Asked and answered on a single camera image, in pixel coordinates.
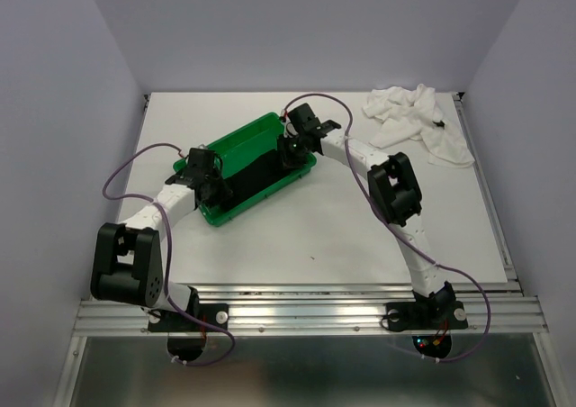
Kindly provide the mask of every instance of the green container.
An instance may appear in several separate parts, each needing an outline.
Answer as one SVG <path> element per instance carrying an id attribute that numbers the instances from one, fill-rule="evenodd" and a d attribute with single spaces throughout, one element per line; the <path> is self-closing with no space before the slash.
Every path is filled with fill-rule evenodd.
<path id="1" fill-rule="evenodd" d="M 280 122 L 278 115 L 276 113 L 268 113 L 260 119 L 256 119 L 248 125 L 214 141 L 208 145 L 208 149 L 214 150 L 222 157 L 224 161 L 222 175 L 227 178 L 247 167 L 260 155 L 276 149 L 276 139 L 283 132 L 284 125 Z M 238 216 L 279 189 L 310 173 L 315 164 L 316 157 L 310 153 L 308 162 L 302 168 L 294 170 L 290 175 L 275 182 L 229 211 L 225 212 L 219 206 L 209 208 L 204 205 L 200 206 L 200 211 L 209 224 L 219 227 L 224 222 Z"/>

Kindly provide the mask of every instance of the reflective floor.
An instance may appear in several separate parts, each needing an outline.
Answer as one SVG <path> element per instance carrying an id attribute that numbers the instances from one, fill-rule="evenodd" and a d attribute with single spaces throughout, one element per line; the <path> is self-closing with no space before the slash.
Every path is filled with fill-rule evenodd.
<path id="1" fill-rule="evenodd" d="M 72 405 L 554 405 L 529 334 L 490 335 L 477 354 L 442 365 L 389 347 L 390 338 L 240 339 L 229 359 L 206 368 L 171 364 L 162 339 L 90 339 Z M 392 340 L 411 348 L 409 338 Z M 477 340 L 455 338 L 454 353 Z"/>

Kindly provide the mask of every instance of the gray wall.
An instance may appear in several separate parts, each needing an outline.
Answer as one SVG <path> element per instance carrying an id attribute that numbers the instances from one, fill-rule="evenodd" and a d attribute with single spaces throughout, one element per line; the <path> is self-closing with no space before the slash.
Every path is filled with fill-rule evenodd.
<path id="1" fill-rule="evenodd" d="M 520 0 L 469 87 L 472 135 L 522 285 L 576 384 L 576 1 Z"/>
<path id="2" fill-rule="evenodd" d="M 95 0 L 145 90 L 462 90 L 517 0 Z"/>
<path id="3" fill-rule="evenodd" d="M 93 0 L 0 0 L 0 404 L 51 402 L 142 97 Z"/>

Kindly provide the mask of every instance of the white towel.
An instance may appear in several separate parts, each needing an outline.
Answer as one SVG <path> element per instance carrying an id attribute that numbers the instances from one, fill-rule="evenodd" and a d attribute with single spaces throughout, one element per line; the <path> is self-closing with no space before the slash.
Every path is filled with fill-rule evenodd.
<path id="1" fill-rule="evenodd" d="M 373 90 L 364 107 L 366 116 L 382 122 L 370 140 L 384 149 L 407 139 L 423 140 L 430 152 L 428 162 L 444 167 L 469 167 L 474 158 L 456 123 L 447 119 L 436 102 L 435 89 L 390 87 Z"/>

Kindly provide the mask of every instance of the white table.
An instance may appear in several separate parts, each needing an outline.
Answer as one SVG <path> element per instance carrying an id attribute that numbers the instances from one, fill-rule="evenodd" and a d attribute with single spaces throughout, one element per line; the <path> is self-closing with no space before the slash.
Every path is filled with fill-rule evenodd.
<path id="1" fill-rule="evenodd" d="M 300 93 L 154 93 L 138 149 L 166 141 L 187 151 L 255 120 L 280 112 Z M 364 117 L 367 93 L 335 93 L 355 114 L 352 134 L 368 141 L 378 123 Z M 347 123 L 346 112 L 321 98 L 309 102 L 321 121 Z M 437 101 L 458 122 L 450 94 Z M 423 222 L 433 255 L 482 283 L 504 283 L 497 241 L 472 167 L 428 164 L 421 142 L 386 150 L 405 152 L 423 193 Z M 198 284 L 407 284 L 408 269 L 391 234 L 374 218 L 349 170 L 318 155 L 305 176 L 219 228 L 196 211 L 174 228 L 172 280 Z M 128 191 L 156 195 L 172 174 L 176 154 L 155 149 L 130 172 Z M 142 203 L 122 204 L 120 220 Z M 465 282 L 448 275 L 452 282 Z"/>

